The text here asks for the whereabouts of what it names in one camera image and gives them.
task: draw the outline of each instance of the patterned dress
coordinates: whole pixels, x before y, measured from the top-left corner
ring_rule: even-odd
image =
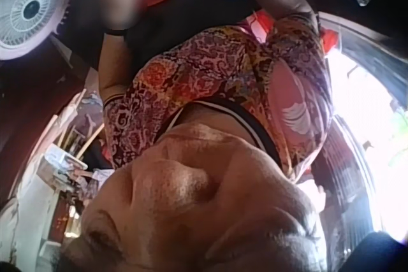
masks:
[[[189,103],[238,114],[283,173],[297,181],[320,151],[332,117],[330,75],[311,21],[275,22],[265,43],[240,27],[215,27],[153,58],[123,96],[105,104],[113,165],[151,147]]]

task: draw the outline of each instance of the eye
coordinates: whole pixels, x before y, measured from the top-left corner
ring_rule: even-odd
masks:
[[[112,218],[105,211],[97,211],[85,226],[85,237],[95,248],[120,252],[120,236]]]
[[[117,245],[107,233],[101,231],[91,231],[86,234],[89,242],[96,248],[108,248],[110,250],[119,251]]]

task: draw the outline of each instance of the fan motor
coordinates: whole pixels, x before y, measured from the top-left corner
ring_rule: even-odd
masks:
[[[55,32],[69,0],[0,0],[0,60],[27,54]]]

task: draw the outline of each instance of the sunlight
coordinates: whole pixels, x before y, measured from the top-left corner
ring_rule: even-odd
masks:
[[[361,145],[374,177],[385,230],[402,241],[408,232],[408,113],[366,69],[332,50],[328,54],[333,104]]]

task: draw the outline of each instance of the red clothing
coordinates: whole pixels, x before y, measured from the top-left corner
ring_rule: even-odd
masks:
[[[320,151],[332,117],[329,71],[311,21],[277,20],[266,43],[239,27],[215,27],[153,58],[123,97],[106,103],[114,166],[151,147],[162,126],[197,100],[251,122],[268,138],[263,149],[296,181]]]

